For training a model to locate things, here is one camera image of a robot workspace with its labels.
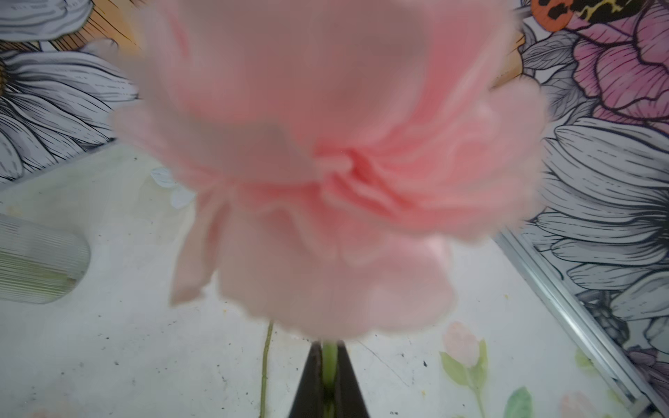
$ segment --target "white table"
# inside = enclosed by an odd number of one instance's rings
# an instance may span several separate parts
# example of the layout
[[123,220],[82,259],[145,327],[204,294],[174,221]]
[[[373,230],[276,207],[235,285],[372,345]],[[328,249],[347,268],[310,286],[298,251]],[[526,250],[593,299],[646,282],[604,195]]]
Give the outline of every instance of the white table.
[[[169,204],[149,177],[159,164],[124,145],[0,193],[0,212],[88,238],[81,284],[46,305],[0,300],[0,417],[46,408],[62,418],[250,417],[259,411],[267,322],[232,302],[167,306],[171,270],[193,208]],[[459,320],[488,343],[488,417],[526,386],[535,417],[559,417],[582,391],[612,417],[629,417],[604,380],[574,361],[576,345],[491,241],[454,251],[456,310],[406,335],[347,342],[372,418],[480,416],[474,396],[440,364],[442,332]],[[309,342],[275,328],[268,417],[287,416]]]

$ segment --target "pink flower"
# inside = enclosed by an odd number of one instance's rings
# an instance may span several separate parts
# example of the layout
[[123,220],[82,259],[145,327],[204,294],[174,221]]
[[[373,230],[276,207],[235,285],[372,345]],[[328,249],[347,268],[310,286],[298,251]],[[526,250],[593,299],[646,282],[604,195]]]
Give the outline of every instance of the pink flower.
[[528,210],[545,105],[489,91],[513,24],[497,0],[156,0],[145,102],[121,137],[198,193],[173,301],[220,292],[313,336],[436,320],[454,303],[437,233]]
[[480,356],[478,340],[461,322],[452,322],[444,334],[446,354],[465,367],[474,367]]
[[560,404],[562,418],[600,418],[590,399],[583,392],[566,394]]
[[574,18],[574,80],[601,98],[596,118],[646,124],[669,133],[669,6],[651,1],[641,13],[611,23]]

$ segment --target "flower stem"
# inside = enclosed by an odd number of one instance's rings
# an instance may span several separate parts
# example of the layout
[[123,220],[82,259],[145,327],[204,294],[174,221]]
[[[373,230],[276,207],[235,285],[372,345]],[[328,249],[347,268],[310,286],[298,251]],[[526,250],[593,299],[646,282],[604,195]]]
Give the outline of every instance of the flower stem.
[[262,353],[262,383],[260,386],[260,418],[265,418],[265,400],[267,398],[267,357],[270,353],[270,342],[274,321],[270,321],[267,327],[267,338],[265,338],[265,350]]
[[335,418],[335,379],[337,377],[337,356],[339,347],[335,342],[324,341],[321,350],[322,379],[325,389],[323,418]]
[[337,374],[337,352],[339,348],[335,342],[323,342],[322,364],[323,364],[323,386],[326,390],[335,387],[335,375]]
[[486,418],[486,411],[483,408],[483,400],[481,399],[481,392],[474,389],[474,396],[476,396],[476,403],[478,404],[478,410],[481,411],[481,418]]

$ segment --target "green leaf illustration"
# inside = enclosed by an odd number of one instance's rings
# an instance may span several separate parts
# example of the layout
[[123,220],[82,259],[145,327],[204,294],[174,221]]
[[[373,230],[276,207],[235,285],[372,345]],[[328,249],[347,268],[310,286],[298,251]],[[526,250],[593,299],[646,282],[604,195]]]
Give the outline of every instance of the green leaf illustration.
[[508,398],[504,408],[504,418],[532,418],[534,411],[532,395],[525,386],[516,389]]
[[462,363],[444,352],[440,352],[439,354],[442,356],[442,367],[446,371],[446,374],[460,386],[469,386],[467,369],[465,369]]
[[476,366],[470,367],[469,375],[472,378],[472,390],[481,393],[488,378],[488,347],[485,340],[478,343],[478,351],[478,362]]
[[581,369],[586,375],[594,376],[597,374],[597,369],[595,369],[595,365],[592,364],[592,360],[590,360],[580,348],[576,349],[574,361],[576,362],[576,367]]

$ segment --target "ribbed glass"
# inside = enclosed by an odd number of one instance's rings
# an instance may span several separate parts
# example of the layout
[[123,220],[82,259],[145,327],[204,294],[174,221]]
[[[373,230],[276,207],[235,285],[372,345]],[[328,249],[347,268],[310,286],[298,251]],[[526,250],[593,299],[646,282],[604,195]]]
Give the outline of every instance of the ribbed glass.
[[45,304],[74,289],[90,248],[73,233],[0,215],[0,298]]

